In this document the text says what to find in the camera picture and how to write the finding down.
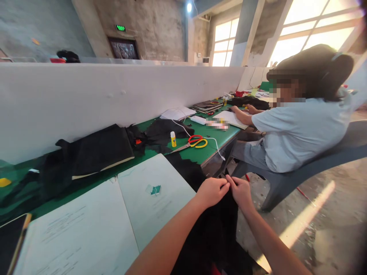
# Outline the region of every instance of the gray pants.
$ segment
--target gray pants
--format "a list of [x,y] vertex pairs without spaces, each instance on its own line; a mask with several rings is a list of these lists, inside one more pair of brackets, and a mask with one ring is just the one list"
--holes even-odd
[[261,169],[270,170],[265,161],[265,148],[261,133],[242,131],[233,148],[232,156]]

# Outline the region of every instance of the green exit sign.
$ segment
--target green exit sign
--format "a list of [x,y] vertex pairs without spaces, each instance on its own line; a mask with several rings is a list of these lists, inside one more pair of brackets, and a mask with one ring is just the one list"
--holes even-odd
[[126,31],[126,28],[124,26],[116,25],[116,29],[118,31]]

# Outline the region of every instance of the phone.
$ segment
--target phone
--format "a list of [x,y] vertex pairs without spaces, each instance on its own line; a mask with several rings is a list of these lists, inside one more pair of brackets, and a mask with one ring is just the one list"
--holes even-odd
[[32,215],[27,213],[0,226],[0,275],[11,275]]

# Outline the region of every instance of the forearm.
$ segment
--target forearm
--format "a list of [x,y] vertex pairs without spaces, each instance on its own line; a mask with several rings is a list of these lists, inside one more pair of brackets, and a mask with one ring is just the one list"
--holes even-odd
[[144,248],[126,274],[170,274],[189,232],[204,210],[195,197],[191,199]]
[[254,209],[242,209],[257,244],[264,253],[274,275],[311,275],[309,270],[280,240],[277,234]]
[[234,110],[236,117],[245,125],[252,125],[252,118],[250,115],[244,113],[240,109]]

